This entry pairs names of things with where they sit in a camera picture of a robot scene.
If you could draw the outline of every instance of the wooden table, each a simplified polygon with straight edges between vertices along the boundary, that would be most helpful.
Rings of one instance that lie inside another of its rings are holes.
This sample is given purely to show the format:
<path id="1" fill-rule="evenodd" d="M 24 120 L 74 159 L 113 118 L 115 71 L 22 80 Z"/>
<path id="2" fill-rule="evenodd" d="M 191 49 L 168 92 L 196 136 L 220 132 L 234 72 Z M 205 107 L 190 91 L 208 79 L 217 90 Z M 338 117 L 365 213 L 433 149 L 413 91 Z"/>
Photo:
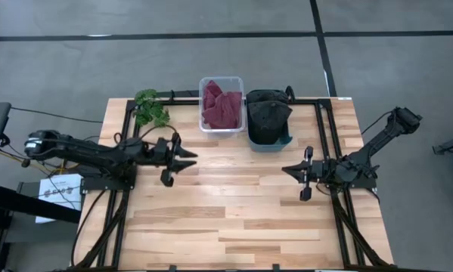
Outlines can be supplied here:
<path id="1" fill-rule="evenodd" d="M 109 100 L 100 144 L 115 145 L 113 134 L 122 129 L 126 101 Z M 332 98 L 332 104 L 343 153 L 358 150 L 363 142 L 352 100 Z M 288 122 L 293 141 L 280 153 L 254 153 L 246 132 L 214 137 L 199 129 L 197 106 L 169 107 L 170 125 L 177 128 L 183 146 L 199 155 L 197 164 L 176 175 L 172 188 L 161 184 L 160 169 L 139 167 L 119 268 L 167 269 L 170 264 L 179 269 L 270 269 L 272 264 L 283 269 L 341 268 L 330 197 L 314 189 L 310 201 L 300 202 L 302 186 L 281 171 L 282 166 L 299 163 L 308 145 L 314 147 L 314 159 L 323 159 L 314 107 L 291 108 Z M 323 117 L 330 154 L 334 154 L 327 114 Z M 145 139 L 155 142 L 171 134 L 170 129 L 161 128 Z M 97 195 L 87 195 L 82 219 Z M 359 230 L 379 256 L 392 263 L 377 200 L 362 189 L 352 190 L 352 199 Z M 107 201 L 108 192 L 86 221 L 76 261 L 101 234 Z M 348 230 L 346 236 L 355 263 Z M 113 233 L 105 264 L 111 263 L 114 241 Z"/>

